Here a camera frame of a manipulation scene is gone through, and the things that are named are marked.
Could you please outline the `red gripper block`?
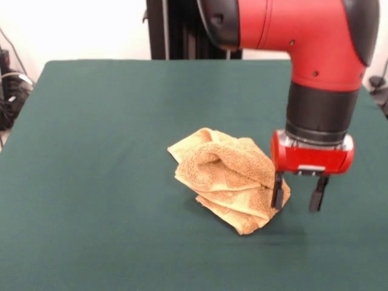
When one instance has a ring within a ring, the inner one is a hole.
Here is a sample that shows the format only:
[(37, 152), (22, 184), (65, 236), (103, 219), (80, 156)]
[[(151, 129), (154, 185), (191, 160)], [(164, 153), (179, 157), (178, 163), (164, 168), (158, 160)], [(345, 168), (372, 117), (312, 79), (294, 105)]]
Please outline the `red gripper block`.
[[(281, 209), (284, 196), (282, 172), (298, 175), (343, 174), (352, 165), (355, 144), (353, 138), (346, 135), (340, 145), (315, 146), (292, 139), (284, 130), (276, 130), (272, 135), (270, 150), (276, 171), (271, 206), (274, 209)], [(328, 182), (328, 176), (320, 176), (310, 199), (310, 212), (321, 210)]]

